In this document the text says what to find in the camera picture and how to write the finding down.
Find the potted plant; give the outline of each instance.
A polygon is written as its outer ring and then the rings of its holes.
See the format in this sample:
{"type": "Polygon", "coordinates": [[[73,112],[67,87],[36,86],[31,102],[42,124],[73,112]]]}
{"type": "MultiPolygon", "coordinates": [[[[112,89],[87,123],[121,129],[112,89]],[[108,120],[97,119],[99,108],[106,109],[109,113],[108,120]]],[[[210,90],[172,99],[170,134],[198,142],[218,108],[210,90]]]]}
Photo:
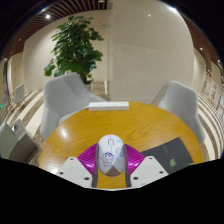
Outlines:
{"type": "Polygon", "coordinates": [[[51,76],[57,68],[54,77],[64,75],[65,72],[77,72],[84,84],[92,82],[90,72],[97,68],[96,61],[101,61],[103,54],[94,50],[91,41],[104,40],[94,28],[89,27],[92,19],[69,16],[68,22],[57,27],[57,33],[51,37],[52,41],[57,41],[51,52],[55,56],[44,68],[45,76],[51,76]]]}

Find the wall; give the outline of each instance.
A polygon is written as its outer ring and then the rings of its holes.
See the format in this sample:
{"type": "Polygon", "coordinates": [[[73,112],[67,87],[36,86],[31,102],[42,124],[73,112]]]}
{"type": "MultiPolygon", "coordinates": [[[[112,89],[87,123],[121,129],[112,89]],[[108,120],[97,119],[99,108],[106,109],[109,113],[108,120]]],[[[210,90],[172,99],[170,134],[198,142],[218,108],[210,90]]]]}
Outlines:
{"type": "MultiPolygon", "coordinates": [[[[3,87],[3,69],[4,69],[4,63],[5,61],[2,60],[0,62],[0,105],[2,104],[2,98],[5,96],[5,93],[4,93],[4,87],[3,87]]],[[[2,120],[3,118],[3,115],[5,113],[6,109],[5,107],[3,106],[1,109],[0,109],[0,121],[2,120]]]]}
{"type": "Polygon", "coordinates": [[[8,67],[7,67],[7,82],[8,82],[9,95],[11,95],[14,92],[12,87],[11,70],[12,70],[12,57],[8,60],[8,67]]]}
{"type": "Polygon", "coordinates": [[[16,87],[24,83],[23,78],[23,52],[13,55],[11,63],[11,79],[12,88],[15,91],[16,87]]]}
{"type": "Polygon", "coordinates": [[[194,73],[191,87],[202,92],[205,82],[206,62],[202,55],[194,48],[194,73]]]}
{"type": "Polygon", "coordinates": [[[194,48],[177,11],[157,0],[114,0],[112,8],[110,100],[158,104],[170,80],[191,86],[194,48]]]}
{"type": "MultiPolygon", "coordinates": [[[[103,82],[107,79],[107,28],[98,25],[106,25],[108,11],[89,11],[75,14],[76,16],[93,17],[91,24],[94,29],[104,38],[104,41],[94,41],[93,47],[103,53],[102,61],[96,62],[97,68],[91,72],[96,82],[103,82]]],[[[23,72],[25,86],[28,92],[43,88],[44,83],[52,79],[52,77],[44,76],[44,67],[48,65],[53,54],[50,53],[55,45],[55,41],[51,41],[57,31],[57,26],[68,21],[68,17],[59,19],[46,27],[42,28],[31,36],[24,46],[23,52],[23,72]]]]}

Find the white chair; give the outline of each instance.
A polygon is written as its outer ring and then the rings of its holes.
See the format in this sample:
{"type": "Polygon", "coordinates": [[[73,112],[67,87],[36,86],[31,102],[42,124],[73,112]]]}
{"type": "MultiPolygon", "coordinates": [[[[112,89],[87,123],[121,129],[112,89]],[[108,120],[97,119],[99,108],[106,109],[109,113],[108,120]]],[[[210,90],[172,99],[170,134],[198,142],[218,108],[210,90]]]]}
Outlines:
{"type": "Polygon", "coordinates": [[[24,101],[24,103],[26,104],[24,100],[24,84],[23,83],[16,87],[15,97],[12,98],[12,101],[16,104],[16,107],[19,107],[19,108],[21,107],[22,101],[24,101]]]}
{"type": "Polygon", "coordinates": [[[200,145],[204,142],[205,133],[198,118],[198,98],[194,89],[177,81],[170,81],[158,107],[183,120],[194,132],[200,145]]]}
{"type": "Polygon", "coordinates": [[[64,120],[88,106],[90,102],[105,102],[89,92],[77,73],[66,74],[44,84],[44,112],[40,134],[47,140],[64,120]]]}

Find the wooden tabletop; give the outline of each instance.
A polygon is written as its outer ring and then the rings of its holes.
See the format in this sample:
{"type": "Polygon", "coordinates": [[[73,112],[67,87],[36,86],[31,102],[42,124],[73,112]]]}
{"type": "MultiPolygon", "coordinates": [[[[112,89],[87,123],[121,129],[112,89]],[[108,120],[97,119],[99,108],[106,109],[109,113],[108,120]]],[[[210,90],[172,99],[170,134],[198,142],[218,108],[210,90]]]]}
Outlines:
{"type": "MultiPolygon", "coordinates": [[[[199,142],[178,117],[151,104],[129,102],[128,111],[89,111],[84,109],[59,125],[42,150],[39,167],[59,170],[70,156],[78,157],[108,134],[119,136],[125,144],[145,151],[179,137],[195,164],[202,162],[199,142]]],[[[97,188],[125,188],[124,173],[107,177],[98,172],[97,188]]]]}

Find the white device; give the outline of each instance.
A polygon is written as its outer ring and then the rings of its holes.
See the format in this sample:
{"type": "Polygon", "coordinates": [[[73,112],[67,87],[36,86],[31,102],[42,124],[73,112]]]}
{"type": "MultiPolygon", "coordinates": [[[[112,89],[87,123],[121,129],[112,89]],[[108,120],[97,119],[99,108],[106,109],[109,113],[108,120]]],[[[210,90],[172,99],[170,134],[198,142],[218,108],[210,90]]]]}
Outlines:
{"type": "Polygon", "coordinates": [[[116,135],[105,135],[99,141],[99,169],[106,176],[118,176],[125,170],[124,143],[116,135]]]}
{"type": "Polygon", "coordinates": [[[153,156],[147,156],[131,174],[130,181],[131,187],[142,187],[159,180],[168,173],[160,165],[160,163],[153,156]]]}
{"type": "Polygon", "coordinates": [[[88,108],[89,111],[128,110],[129,102],[92,102],[88,108]]]}
{"type": "Polygon", "coordinates": [[[69,157],[56,175],[81,187],[92,188],[92,175],[76,157],[69,157]]]}

